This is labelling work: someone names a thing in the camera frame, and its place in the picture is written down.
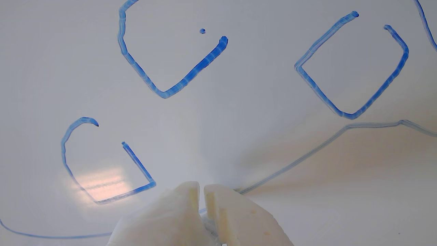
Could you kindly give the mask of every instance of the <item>blue drawn shape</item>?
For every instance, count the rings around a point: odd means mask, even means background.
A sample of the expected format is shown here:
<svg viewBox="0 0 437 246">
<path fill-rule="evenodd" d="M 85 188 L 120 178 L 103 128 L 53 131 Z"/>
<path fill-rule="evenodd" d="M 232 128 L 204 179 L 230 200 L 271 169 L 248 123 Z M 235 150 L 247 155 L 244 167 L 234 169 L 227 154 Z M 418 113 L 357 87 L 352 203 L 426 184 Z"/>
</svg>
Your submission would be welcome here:
<svg viewBox="0 0 437 246">
<path fill-rule="evenodd" d="M 132 149 L 129 147 L 129 145 L 125 142 L 122 142 L 121 144 L 123 145 L 123 149 L 125 149 L 125 151 L 128 153 L 128 155 L 132 158 L 132 160 L 135 162 L 135 164 L 138 166 L 138 168 L 141 170 L 141 172 L 144 174 L 144 176 L 147 178 L 147 180 L 149 181 L 148 184 L 138 187 L 134 190 L 128 191 L 126 193 L 123 194 L 119 194 L 117 196 L 108 198 L 108 199 L 104 199 L 104 200 L 95 200 L 88 192 L 85 188 L 83 188 L 79 182 L 77 182 L 76 178 L 74 177 L 73 173 L 70 170 L 70 167 L 68 167 L 67 165 L 67 159 L 65 156 L 65 143 L 68 141 L 68 139 L 70 138 L 71 133 L 74 131 L 74 129 L 76 129 L 78 126 L 82 125 L 82 124 L 93 124 L 95 126 L 99 126 L 99 124 L 97 123 L 97 121 L 93 118 L 89 118 L 89 117 L 82 117 L 79 118 L 78 120 L 76 120 L 75 122 L 73 122 L 73 124 L 71 124 L 67 131 L 65 132 L 64 137 L 61 140 L 61 155 L 62 155 L 62 162 L 64 164 L 65 169 L 67 169 L 68 174 L 70 175 L 71 179 L 76 183 L 76 185 L 83 191 L 85 192 L 85 194 L 95 203 L 97 204 L 106 204 L 106 203 L 110 203 L 134 194 L 137 194 L 139 192 L 142 192 L 144 190 L 148 190 L 150 188 L 153 188 L 156 186 L 156 182 L 155 180 L 153 180 L 152 176 L 149 174 L 149 172 L 146 170 L 146 168 L 143 166 L 143 164 L 139 161 L 139 159 L 135 156 L 134 152 L 132 151 Z"/>
<path fill-rule="evenodd" d="M 118 14 L 120 16 L 119 20 L 119 30 L 118 30 L 118 44 L 121 48 L 121 53 L 129 62 L 129 64 L 135 69 L 138 75 L 142 78 L 142 80 L 148 85 L 148 87 L 155 92 L 158 96 L 162 98 L 169 98 L 174 94 L 178 93 L 182 90 L 187 84 L 193 80 L 196 75 L 202 71 L 202 69 L 206 68 L 215 58 L 217 58 L 223 50 L 226 49 L 228 45 L 228 38 L 223 36 L 220 38 L 219 44 L 207 55 L 203 60 L 201 60 L 181 81 L 175 84 L 172 88 L 161 91 L 158 89 L 155 84 L 150 80 L 144 70 L 135 62 L 134 58 L 129 54 L 128 48 L 126 47 L 125 40 L 123 39 L 126 31 L 126 10 L 130 8 L 134 3 L 138 0 L 127 0 L 118 10 Z"/>
<path fill-rule="evenodd" d="M 423 12 L 422 6 L 420 5 L 418 0 L 414 0 L 414 3 L 416 4 L 417 10 L 419 11 L 420 18 L 422 19 L 423 28 L 425 28 L 425 31 L 427 32 L 428 39 L 430 40 L 433 48 L 437 51 L 437 44 L 434 41 L 433 35 L 431 34 L 431 30 L 428 26 L 428 22 L 425 18 L 425 13 Z"/>
<path fill-rule="evenodd" d="M 414 122 L 411 122 L 409 120 L 406 119 L 402 119 L 400 121 L 397 122 L 388 122 L 388 123 L 353 123 L 353 124 L 349 124 L 349 125 L 345 125 L 343 128 L 341 128 L 338 132 L 336 132 L 332 137 L 330 137 L 328 140 L 326 140 L 325 142 L 323 142 L 321 145 L 317 146 L 316 148 L 312 149 L 310 152 L 306 153 L 305 155 L 303 155 L 302 157 L 300 157 L 299 159 L 295 160 L 294 162 L 292 162 L 291 164 L 287 165 L 286 167 L 282 168 L 281 170 L 269 175 L 268 177 L 262 179 L 261 181 L 245 188 L 245 189 L 241 189 L 241 190 L 237 190 L 240 194 L 246 194 L 249 191 L 252 191 L 258 187 L 260 187 L 261 185 L 265 184 L 266 182 L 278 177 L 279 175 L 285 173 L 286 171 L 292 169 L 293 167 L 297 166 L 299 163 L 303 162 L 304 160 L 308 159 L 309 157 L 311 157 L 312 155 L 314 155 L 315 153 L 319 152 L 321 149 L 323 149 L 324 147 L 328 146 L 330 143 L 334 142 L 338 137 L 340 137 L 343 133 L 345 133 L 348 130 L 351 129 L 357 129 L 357 128 L 387 128 L 387 127 L 397 127 L 400 125 L 404 125 L 406 127 L 409 127 L 413 130 L 416 130 L 420 133 L 423 133 L 425 135 L 428 135 L 430 137 L 437 137 L 437 132 L 433 132 L 431 130 L 425 129 L 424 127 L 420 126 L 419 124 L 416 124 Z M 199 213 L 205 213 L 206 212 L 206 208 L 200 209 Z M 101 233 L 101 234 L 92 234 L 92 235 L 76 235 L 76 236 L 44 236 L 44 235 L 33 235 L 33 234 L 28 234 L 28 233 L 23 233 L 23 232 L 18 232 L 15 230 L 12 230 L 8 227 L 6 227 L 0 220 L 0 224 L 8 231 L 15 233 L 15 234 L 19 234 L 19 235 L 24 235 L 24 236 L 29 236 L 29 237 L 36 237 L 36 238 L 45 238 L 45 239 L 80 239 L 80 238 L 91 238 L 91 237 L 102 237 L 102 236 L 109 236 L 111 235 L 111 232 L 107 232 L 107 233 Z"/>
<path fill-rule="evenodd" d="M 319 38 L 310 48 L 309 50 L 303 55 L 295 64 L 295 70 L 297 73 L 308 83 L 308 85 L 311 87 L 311 89 L 316 93 L 316 95 L 337 115 L 347 118 L 347 119 L 356 119 L 358 118 L 362 113 L 364 113 L 370 105 L 373 104 L 373 102 L 378 99 L 378 97 L 384 92 L 385 89 L 393 82 L 393 80 L 399 75 L 402 68 L 405 65 L 405 62 L 408 59 L 408 46 L 405 44 L 405 42 L 399 37 L 399 35 L 396 33 L 396 31 L 389 25 L 385 25 L 384 29 L 387 30 L 392 37 L 398 42 L 398 44 L 402 47 L 404 53 L 401 57 L 401 60 L 399 61 L 398 66 L 396 67 L 395 71 L 388 77 L 388 79 L 381 85 L 381 87 L 376 91 L 375 94 L 355 113 L 349 114 L 346 112 L 343 112 L 339 110 L 331 100 L 327 98 L 327 96 L 323 93 L 323 91 L 318 87 L 318 85 L 314 82 L 314 80 L 305 72 L 305 70 L 302 68 L 302 65 L 309 60 L 313 54 L 317 51 L 317 49 L 326 42 L 334 33 L 336 33 L 343 25 L 350 22 L 351 20 L 358 17 L 358 13 L 355 11 L 352 11 L 350 14 L 346 15 L 345 17 L 341 18 L 339 21 L 337 21 L 334 26 L 332 26 L 321 38 Z"/>
</svg>

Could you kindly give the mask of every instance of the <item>curved blue line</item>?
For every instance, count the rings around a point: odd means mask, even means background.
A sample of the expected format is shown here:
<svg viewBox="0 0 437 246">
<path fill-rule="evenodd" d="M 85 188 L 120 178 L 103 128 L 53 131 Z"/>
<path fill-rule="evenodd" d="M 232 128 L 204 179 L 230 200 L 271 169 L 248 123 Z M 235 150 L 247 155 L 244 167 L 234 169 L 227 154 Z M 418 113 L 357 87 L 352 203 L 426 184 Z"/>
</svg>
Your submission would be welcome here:
<svg viewBox="0 0 437 246">
<path fill-rule="evenodd" d="M 373 94 L 372 97 L 355 113 L 349 114 L 346 112 L 343 112 L 339 110 L 331 100 L 327 98 L 327 96 L 323 93 L 323 91 L 318 87 L 318 85 L 314 82 L 314 80 L 305 72 L 305 70 L 302 68 L 302 65 L 310 59 L 313 54 L 317 51 L 317 49 L 324 43 L 326 40 L 328 40 L 334 33 L 336 33 L 343 25 L 350 22 L 351 20 L 358 17 L 358 13 L 356 11 L 352 11 L 350 14 L 346 15 L 345 17 L 341 18 L 339 21 L 337 21 L 334 26 L 332 26 L 321 38 L 319 38 L 310 48 L 309 50 L 303 55 L 295 64 L 295 70 L 297 73 L 307 82 L 307 84 L 311 87 L 311 89 L 316 93 L 316 95 L 337 115 L 344 117 L 346 119 L 356 119 L 358 118 L 362 113 L 364 113 L 372 104 L 373 102 L 378 99 L 378 97 L 384 92 L 384 90 L 387 89 L 387 87 L 393 82 L 393 80 L 399 75 L 402 68 L 405 65 L 405 62 L 408 59 L 408 46 L 405 44 L 405 42 L 402 40 L 401 37 L 396 33 L 396 31 L 389 25 L 385 25 L 384 29 L 387 30 L 392 37 L 396 40 L 396 42 L 402 47 L 403 49 L 403 55 L 401 57 L 401 60 L 399 61 L 398 66 L 393 71 L 393 73 L 387 78 L 387 80 L 382 84 L 382 86 Z"/>
<path fill-rule="evenodd" d="M 79 184 L 79 182 L 77 182 L 76 178 L 74 177 L 73 173 L 71 172 L 70 167 L 67 165 L 67 159 L 65 156 L 65 152 L 66 152 L 66 148 L 65 148 L 65 143 L 68 141 L 68 139 L 70 138 L 71 133 L 74 131 L 74 129 L 76 129 L 78 126 L 82 125 L 82 124 L 93 124 L 95 126 L 99 126 L 99 124 L 97 123 L 97 121 L 93 118 L 89 118 L 89 117 L 82 117 L 79 118 L 78 120 L 76 120 L 75 122 L 73 122 L 67 129 L 67 131 L 65 132 L 64 137 L 61 140 L 61 155 L 62 155 L 62 162 L 64 164 L 65 169 L 67 170 L 68 174 L 70 175 L 71 179 L 76 183 L 76 185 L 95 203 L 97 204 L 106 204 L 106 203 L 110 203 L 134 194 L 137 194 L 139 192 L 142 192 L 144 190 L 148 190 L 152 187 L 156 186 L 156 182 L 155 180 L 152 178 L 152 176 L 149 174 L 149 172 L 146 170 L 146 168 L 143 166 L 143 164 L 139 161 L 139 159 L 136 157 L 136 155 L 134 154 L 134 152 L 132 151 L 132 149 L 129 147 L 129 145 L 125 142 L 122 142 L 121 144 L 123 145 L 123 149 L 128 153 L 128 155 L 131 157 L 131 159 L 135 162 L 135 164 L 138 166 L 138 168 L 141 170 L 141 172 L 144 174 L 144 176 L 147 178 L 148 180 L 148 184 L 141 186 L 139 188 L 136 188 L 134 190 L 128 191 L 126 193 L 108 198 L 108 199 L 104 199 L 104 200 L 100 200 L 97 201 L 95 200 L 89 193 L 88 191 L 82 187 L 81 184 Z"/>
<path fill-rule="evenodd" d="M 84 238 L 94 238 L 94 237 L 105 237 L 105 236 L 110 236 L 112 234 L 112 232 L 105 232 L 105 233 L 100 233 L 100 234 L 77 235 L 77 236 L 42 236 L 42 235 L 34 235 L 34 234 L 14 231 L 14 230 L 10 229 L 9 227 L 5 226 L 3 224 L 3 222 L 1 221 L 1 219 L 0 219 L 0 225 L 3 226 L 6 230 L 8 230 L 12 233 L 18 234 L 18 235 L 35 237 L 35 238 L 43 238 L 43 239 L 84 239 Z"/>
<path fill-rule="evenodd" d="M 343 133 L 345 133 L 346 131 L 348 131 L 350 129 L 356 129 L 356 128 L 385 128 L 385 127 L 397 127 L 399 125 L 404 125 L 406 127 L 414 129 L 414 130 L 416 130 L 416 131 L 418 131 L 420 133 L 423 133 L 425 135 L 428 135 L 430 137 L 437 137 L 437 132 L 433 132 L 433 131 L 427 130 L 427 129 L 421 127 L 420 125 L 418 125 L 418 124 L 416 124 L 414 122 L 411 122 L 409 120 L 406 120 L 406 119 L 402 119 L 402 120 L 400 120 L 398 122 L 389 122 L 389 123 L 354 123 L 354 124 L 349 124 L 349 125 L 346 125 L 343 128 L 341 128 L 332 137 L 330 137 L 328 140 L 326 140 L 325 142 L 323 142 L 321 145 L 317 146 L 316 148 L 314 148 L 310 152 L 308 152 L 305 155 L 303 155 L 301 158 L 295 160 L 294 162 L 292 162 L 288 166 L 286 166 L 283 169 L 273 173 L 272 175 L 266 177 L 265 179 L 255 183 L 254 185 L 251 185 L 251 186 L 249 186 L 249 187 L 247 187 L 247 188 L 245 188 L 243 190 L 240 190 L 239 193 L 240 194 L 248 193 L 249 191 L 258 188 L 259 186 L 265 184 L 266 182 L 268 182 L 268 181 L 278 177 L 279 175 L 283 174 L 284 172 L 292 169 L 293 167 L 297 166 L 299 163 L 301 163 L 304 160 L 308 159 L 310 156 L 312 156 L 313 154 L 317 153 L 319 150 L 323 149 L 324 147 L 326 147 L 327 145 L 332 143 L 334 140 L 336 140 Z"/>
<path fill-rule="evenodd" d="M 135 62 L 134 58 L 129 54 L 128 48 L 126 47 L 126 43 L 123 39 L 126 31 L 126 10 L 130 8 L 134 3 L 138 0 L 127 0 L 118 10 L 118 14 L 120 16 L 119 20 L 119 30 L 118 30 L 118 44 L 120 45 L 121 53 L 129 62 L 129 64 L 135 69 L 138 75 L 142 78 L 142 80 L 148 85 L 148 87 L 155 92 L 158 96 L 162 98 L 169 98 L 174 94 L 178 93 L 182 90 L 188 83 L 193 80 L 193 78 L 200 72 L 202 69 L 207 67 L 215 58 L 217 58 L 226 46 L 228 45 L 228 38 L 223 36 L 220 38 L 219 44 L 207 55 L 203 60 L 201 60 L 181 81 L 175 84 L 172 88 L 161 91 L 158 89 L 155 84 L 150 80 L 144 70 Z"/>
<path fill-rule="evenodd" d="M 431 34 L 430 27 L 428 26 L 427 19 L 425 18 L 425 13 L 423 12 L 422 6 L 420 5 L 418 0 L 414 0 L 414 3 L 416 4 L 417 10 L 419 11 L 420 18 L 422 19 L 423 28 L 425 29 L 428 39 L 431 42 L 431 45 L 433 48 L 437 51 L 437 44 L 434 41 L 433 35 Z"/>
<path fill-rule="evenodd" d="M 317 153 L 318 151 L 320 151 L 321 149 L 323 149 L 324 147 L 326 147 L 327 145 L 329 145 L 330 143 L 334 142 L 338 137 L 340 137 L 343 133 L 345 133 L 346 131 L 350 130 L 350 129 L 356 129 L 356 128 L 386 128 L 386 127 L 397 127 L 399 125 L 404 125 L 406 127 L 409 127 L 413 130 L 416 130 L 420 133 L 423 133 L 425 135 L 428 135 L 430 137 L 437 137 L 437 132 L 433 132 L 430 130 L 427 130 L 423 127 L 421 127 L 420 125 L 411 122 L 409 120 L 406 119 L 402 119 L 398 122 L 389 122 L 389 123 L 353 123 L 353 124 L 349 124 L 344 126 L 343 128 L 341 128 L 337 133 L 335 133 L 332 137 L 330 137 L 328 140 L 326 140 L 325 142 L 323 142 L 321 145 L 317 146 L 316 148 L 312 149 L 310 152 L 308 152 L 307 154 L 303 155 L 301 158 L 295 160 L 294 162 L 292 162 L 291 164 L 287 165 L 286 167 L 282 168 L 281 170 L 273 173 L 272 175 L 266 177 L 265 179 L 255 183 L 254 185 L 251 185 L 245 189 L 242 190 L 238 190 L 238 192 L 240 194 L 246 194 L 249 191 L 252 191 L 256 188 L 258 188 L 259 186 L 265 184 L 266 182 L 278 177 L 279 175 L 283 174 L 284 172 L 292 169 L 293 167 L 297 166 L 299 163 L 303 162 L 304 160 L 308 159 L 310 156 L 314 155 L 315 153 Z M 206 209 L 200 209 L 199 213 L 205 213 Z M 78 235 L 78 236 L 42 236 L 42 235 L 33 235 L 33 234 L 28 234 L 28 233 L 23 233 L 23 232 L 17 232 L 14 231 L 12 229 L 9 229 L 8 227 L 6 227 L 0 220 L 0 224 L 8 231 L 15 233 L 15 234 L 19 234 L 19 235 L 24 235 L 24 236 L 30 236 L 30 237 L 37 237 L 37 238 L 45 238 L 45 239 L 80 239 L 80 238 L 91 238 L 91 237 L 101 237 L 101 236 L 108 236 L 111 235 L 111 232 L 107 232 L 107 233 L 101 233 L 101 234 L 92 234 L 92 235 Z"/>
</svg>

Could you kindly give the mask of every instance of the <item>white surface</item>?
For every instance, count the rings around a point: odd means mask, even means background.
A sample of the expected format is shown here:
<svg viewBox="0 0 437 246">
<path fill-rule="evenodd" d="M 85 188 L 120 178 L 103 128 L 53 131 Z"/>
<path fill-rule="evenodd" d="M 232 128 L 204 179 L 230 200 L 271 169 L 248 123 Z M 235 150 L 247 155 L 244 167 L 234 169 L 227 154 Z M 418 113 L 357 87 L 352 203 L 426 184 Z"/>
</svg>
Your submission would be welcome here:
<svg viewBox="0 0 437 246">
<path fill-rule="evenodd" d="M 0 3 L 0 218 L 37 235 L 110 232 L 118 219 L 187 180 L 246 187 L 353 122 L 409 119 L 437 131 L 437 52 L 412 0 L 145 1 L 127 11 L 130 53 L 161 89 L 177 83 L 218 43 L 225 51 L 182 91 L 162 99 L 120 54 L 119 0 Z M 431 31 L 437 2 L 421 4 Z M 333 114 L 293 65 L 338 19 L 342 27 L 304 65 L 338 107 L 354 112 L 399 62 L 391 25 L 410 49 L 401 74 L 358 119 Z M 199 29 L 205 28 L 206 34 Z M 67 142 L 78 181 L 122 180 L 96 196 L 157 186 L 96 205 L 62 165 Z M 350 130 L 247 195 L 273 214 L 296 246 L 435 245 L 437 139 L 404 126 Z M 105 245 L 36 239 L 0 228 L 3 245 Z"/>
</svg>

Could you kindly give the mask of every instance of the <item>thin blue line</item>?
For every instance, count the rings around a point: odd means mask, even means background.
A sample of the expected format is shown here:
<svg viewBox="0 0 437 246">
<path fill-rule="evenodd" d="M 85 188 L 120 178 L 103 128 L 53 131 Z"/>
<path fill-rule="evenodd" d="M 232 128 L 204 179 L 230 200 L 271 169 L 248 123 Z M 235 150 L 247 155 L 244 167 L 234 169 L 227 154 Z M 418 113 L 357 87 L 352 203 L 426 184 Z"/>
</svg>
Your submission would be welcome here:
<svg viewBox="0 0 437 246">
<path fill-rule="evenodd" d="M 427 19 L 425 18 L 425 13 L 423 12 L 422 6 L 420 5 L 418 0 L 414 0 L 414 3 L 416 4 L 417 10 L 419 11 L 419 15 L 420 15 L 420 18 L 422 19 L 422 23 L 423 23 L 423 28 L 425 28 L 428 39 L 430 40 L 433 48 L 437 51 L 437 44 L 435 43 L 433 35 L 431 34 L 431 30 L 430 30 L 430 27 L 428 26 L 428 22 L 427 22 Z"/>
<path fill-rule="evenodd" d="M 310 152 L 308 152 L 307 154 L 303 155 L 301 158 L 295 160 L 294 162 L 292 162 L 291 164 L 289 164 L 288 166 L 284 167 L 283 169 L 275 172 L 274 174 L 268 176 L 267 178 L 255 183 L 252 186 L 249 186 L 243 190 L 240 190 L 239 193 L 240 194 L 246 194 L 249 191 L 252 191 L 256 188 L 258 188 L 259 186 L 265 184 L 266 182 L 278 177 L 279 175 L 283 174 L 284 172 L 292 169 L 293 167 L 297 166 L 299 163 L 303 162 L 304 160 L 308 159 L 310 156 L 312 156 L 313 154 L 317 153 L 319 150 L 323 149 L 324 147 L 326 147 L 327 145 L 329 145 L 330 143 L 332 143 L 333 141 L 335 141 L 338 137 L 340 137 L 343 133 L 345 133 L 346 131 L 350 130 L 350 129 L 355 129 L 355 128 L 385 128 L 385 127 L 396 127 L 399 125 L 404 125 L 406 127 L 409 127 L 413 130 L 416 130 L 420 133 L 423 133 L 425 135 L 428 135 L 430 137 L 437 137 L 437 132 L 433 132 L 430 130 L 427 130 L 423 127 L 421 127 L 420 125 L 411 122 L 409 120 L 400 120 L 398 122 L 389 122 L 389 123 L 354 123 L 354 124 L 349 124 L 344 126 L 343 128 L 341 128 L 341 130 L 339 130 L 337 133 L 335 133 L 332 137 L 330 137 L 328 140 L 326 140 L 325 142 L 323 142 L 321 145 L 317 146 L 316 148 L 314 148 L 313 150 L 311 150 Z M 199 213 L 205 213 L 206 209 L 200 209 Z M 23 233 L 23 232 L 17 232 L 14 231 L 12 229 L 9 229 L 8 227 L 6 227 L 0 220 L 0 224 L 8 231 L 15 233 L 15 234 L 19 234 L 19 235 L 24 235 L 24 236 L 30 236 L 30 237 L 36 237 L 36 238 L 45 238 L 45 239 L 80 239 L 80 238 L 92 238 L 92 237 L 102 237 L 102 236 L 108 236 L 111 235 L 111 232 L 107 232 L 107 233 L 101 233 L 101 234 L 92 234 L 92 235 L 77 235 L 77 236 L 42 236 L 42 235 L 33 235 L 33 234 L 28 234 L 28 233 Z"/>
<path fill-rule="evenodd" d="M 310 59 L 313 54 L 316 52 L 316 50 L 324 43 L 326 40 L 328 40 L 334 33 L 336 33 L 343 25 L 350 22 L 351 20 L 358 17 L 358 13 L 356 11 L 352 11 L 350 14 L 346 15 L 345 17 L 341 18 L 339 21 L 337 21 L 334 26 L 332 26 L 321 38 L 319 38 L 310 48 L 309 50 L 303 55 L 295 64 L 295 70 L 297 73 L 307 82 L 307 84 L 311 87 L 311 89 L 316 93 L 316 95 L 337 115 L 347 118 L 347 119 L 356 119 L 358 118 L 362 113 L 364 113 L 372 104 L 373 102 L 378 99 L 378 97 L 384 92 L 385 89 L 393 82 L 393 80 L 399 75 L 402 68 L 405 65 L 405 62 L 408 59 L 408 46 L 405 44 L 405 42 L 402 40 L 401 37 L 396 33 L 396 31 L 389 25 L 385 25 L 384 29 L 387 30 L 392 37 L 398 42 L 398 44 L 403 49 L 403 55 L 401 57 L 401 60 L 399 61 L 398 66 L 393 71 L 393 73 L 388 77 L 388 79 L 381 85 L 381 87 L 376 91 L 376 93 L 370 97 L 370 99 L 355 113 L 349 114 L 346 112 L 343 112 L 339 110 L 331 100 L 327 98 L 327 96 L 323 93 L 323 91 L 318 87 L 318 85 L 314 82 L 314 80 L 305 72 L 305 70 L 302 68 L 303 64 Z"/>
<path fill-rule="evenodd" d="M 42 235 L 34 235 L 34 234 L 14 231 L 9 227 L 5 226 L 1 221 L 1 219 L 0 219 L 0 225 L 3 226 L 6 230 L 18 235 L 35 237 L 35 238 L 44 238 L 44 239 L 83 239 L 83 238 L 105 237 L 105 236 L 110 236 L 112 234 L 112 232 L 105 232 L 100 234 L 77 235 L 77 236 L 42 236 Z"/>
<path fill-rule="evenodd" d="M 155 84 L 150 80 L 144 70 L 138 65 L 138 63 L 134 60 L 134 58 L 129 54 L 128 48 L 126 47 L 125 40 L 123 39 L 126 31 L 126 10 L 130 8 L 134 3 L 138 0 L 127 0 L 118 10 L 118 14 L 120 16 L 119 20 L 119 30 L 118 30 L 118 44 L 120 45 L 121 53 L 129 62 L 129 64 L 135 69 L 138 75 L 142 78 L 142 80 L 148 85 L 148 87 L 155 92 L 158 96 L 162 98 L 169 98 L 174 94 L 178 93 L 182 90 L 187 84 L 193 80 L 196 75 L 202 71 L 205 67 L 207 67 L 215 58 L 217 58 L 226 46 L 228 45 L 228 38 L 223 36 L 220 38 L 219 44 L 207 55 L 203 60 L 201 60 L 181 81 L 175 84 L 172 88 L 161 91 L 158 89 Z"/>
<path fill-rule="evenodd" d="M 128 153 L 128 155 L 132 158 L 132 160 L 135 162 L 135 164 L 138 166 L 138 168 L 141 170 L 141 172 L 144 174 L 144 176 L 147 178 L 147 180 L 149 181 L 149 184 L 141 186 L 139 188 L 136 188 L 134 190 L 128 191 L 126 193 L 123 194 L 119 194 L 117 196 L 108 198 L 108 199 L 104 199 L 104 200 L 100 200 L 97 201 L 95 200 L 89 193 L 88 191 L 83 188 L 81 186 L 81 184 L 79 184 L 79 182 L 77 182 L 76 178 L 73 175 L 73 172 L 71 172 L 70 167 L 67 165 L 67 159 L 66 159 L 66 148 L 65 148 L 65 143 L 68 141 L 68 139 L 70 138 L 71 133 L 74 131 L 74 129 L 76 129 L 78 126 L 82 125 L 82 124 L 93 124 L 95 126 L 99 126 L 99 124 L 97 123 L 97 121 L 93 118 L 89 118 L 89 117 L 82 117 L 79 118 L 78 120 L 76 120 L 75 122 L 73 122 L 67 129 L 67 131 L 65 132 L 64 137 L 61 140 L 61 155 L 62 155 L 62 162 L 64 164 L 65 169 L 67 170 L 68 174 L 70 175 L 71 179 L 76 183 L 76 185 L 95 203 L 97 204 L 106 204 L 106 203 L 110 203 L 134 194 L 137 194 L 141 191 L 144 190 L 148 190 L 152 187 L 156 186 L 156 182 L 155 180 L 153 180 L 153 178 L 151 177 L 151 175 L 149 174 L 149 172 L 146 170 L 146 168 L 143 166 L 143 164 L 138 160 L 138 158 L 135 156 L 134 152 L 132 151 L 132 149 L 129 147 L 129 145 L 125 142 L 122 142 L 123 148 L 125 149 L 125 151 Z"/>
<path fill-rule="evenodd" d="M 317 146 L 316 148 L 314 148 L 310 152 L 303 155 L 301 158 L 295 160 L 294 162 L 292 162 L 288 166 L 273 173 L 272 175 L 266 177 L 265 179 L 255 183 L 254 185 L 249 186 L 243 190 L 240 190 L 239 193 L 240 194 L 248 193 L 249 191 L 258 188 L 259 186 L 263 185 L 264 183 L 266 183 L 266 182 L 278 177 L 279 175 L 283 174 L 284 172 L 292 169 L 293 167 L 297 166 L 299 163 L 308 159 L 310 156 L 312 156 L 313 154 L 317 153 L 319 150 L 323 149 L 324 147 L 326 147 L 327 145 L 332 143 L 334 140 L 336 140 L 343 133 L 345 133 L 346 131 L 348 131 L 350 129 L 355 129 L 355 128 L 385 128 L 385 127 L 397 127 L 399 125 L 404 125 L 406 127 L 414 129 L 414 130 L 421 132 L 425 135 L 428 135 L 430 137 L 437 137 L 437 132 L 427 130 L 427 129 L 421 127 L 420 125 L 418 125 L 414 122 L 411 122 L 409 120 L 406 120 L 406 119 L 402 119 L 398 122 L 389 122 L 389 123 L 354 123 L 354 124 L 349 124 L 349 125 L 346 125 L 343 128 L 341 128 L 341 130 L 339 130 L 337 133 L 335 133 L 332 137 L 330 137 L 328 140 L 326 140 L 325 142 L 323 142 L 321 145 Z"/>
</svg>

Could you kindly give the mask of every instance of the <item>open square outline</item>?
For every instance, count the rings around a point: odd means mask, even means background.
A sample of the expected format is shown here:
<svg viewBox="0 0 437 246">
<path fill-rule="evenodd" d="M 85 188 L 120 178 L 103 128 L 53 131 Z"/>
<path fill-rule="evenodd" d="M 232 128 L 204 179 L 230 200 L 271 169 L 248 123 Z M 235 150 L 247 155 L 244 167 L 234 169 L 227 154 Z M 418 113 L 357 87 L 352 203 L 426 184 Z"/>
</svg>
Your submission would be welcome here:
<svg viewBox="0 0 437 246">
<path fill-rule="evenodd" d="M 401 37 L 396 33 L 396 31 L 389 25 L 385 25 L 384 29 L 387 30 L 392 37 L 397 41 L 397 43 L 402 47 L 403 49 L 403 55 L 401 57 L 401 60 L 399 61 L 398 66 L 394 70 L 394 72 L 387 78 L 387 80 L 381 85 L 381 87 L 373 94 L 372 97 L 355 113 L 349 114 L 344 111 L 339 110 L 334 103 L 329 100 L 329 98 L 323 93 L 323 91 L 318 87 L 318 85 L 315 83 L 315 81 L 305 72 L 305 70 L 302 68 L 303 64 L 305 64 L 306 61 L 308 61 L 313 54 L 317 51 L 317 49 L 326 42 L 334 33 L 336 33 L 343 25 L 350 22 L 351 20 L 358 17 L 358 13 L 356 11 L 352 11 L 350 14 L 346 15 L 345 17 L 342 17 L 339 21 L 337 21 L 325 34 L 323 34 L 322 37 L 320 37 L 310 48 L 309 50 L 303 55 L 295 64 L 295 70 L 297 73 L 307 82 L 307 84 L 311 87 L 311 89 L 315 92 L 315 94 L 337 115 L 344 117 L 346 119 L 356 119 L 358 118 L 362 113 L 364 113 L 372 104 L 373 102 L 378 99 L 378 97 L 384 92 L 384 90 L 387 89 L 387 87 L 393 82 L 393 80 L 399 75 L 402 68 L 405 65 L 406 60 L 408 59 L 409 49 L 407 44 L 402 40 Z"/>
<path fill-rule="evenodd" d="M 65 156 L 65 152 L 66 152 L 66 148 L 65 148 L 65 143 L 68 141 L 68 139 L 70 138 L 71 133 L 74 131 L 74 129 L 76 129 L 78 126 L 82 125 L 82 124 L 93 124 L 95 126 L 99 126 L 99 123 L 90 117 L 81 117 L 78 120 L 76 120 L 75 122 L 73 122 L 67 129 L 67 131 L 65 132 L 64 137 L 61 140 L 61 155 L 62 155 L 62 162 L 64 164 L 64 167 L 67 169 L 68 174 L 70 175 L 71 179 L 76 183 L 76 185 L 83 191 L 85 192 L 85 194 L 96 204 L 107 204 L 116 200 L 120 200 L 122 198 L 125 197 L 129 197 L 131 195 L 140 193 L 144 190 L 148 190 L 150 188 L 153 188 L 156 186 L 156 182 L 155 180 L 152 178 L 152 176 L 150 175 L 150 173 L 146 170 L 146 168 L 143 166 L 143 164 L 140 162 L 140 160 L 136 157 L 135 153 L 132 151 L 132 149 L 129 147 L 129 145 L 125 142 L 122 142 L 121 144 L 123 145 L 123 149 L 125 149 L 125 151 L 128 153 L 128 155 L 131 157 L 131 159 L 135 162 L 135 164 L 138 166 L 138 168 L 141 170 L 141 172 L 144 174 L 144 176 L 146 177 L 146 179 L 148 180 L 148 184 L 138 187 L 136 189 L 133 189 L 131 191 L 125 192 L 123 194 L 119 194 L 117 196 L 114 197 L 110 197 L 104 200 L 95 200 L 93 196 L 91 196 L 88 191 L 76 180 L 76 178 L 73 175 L 73 172 L 71 172 L 70 167 L 67 165 L 67 159 Z"/>
</svg>

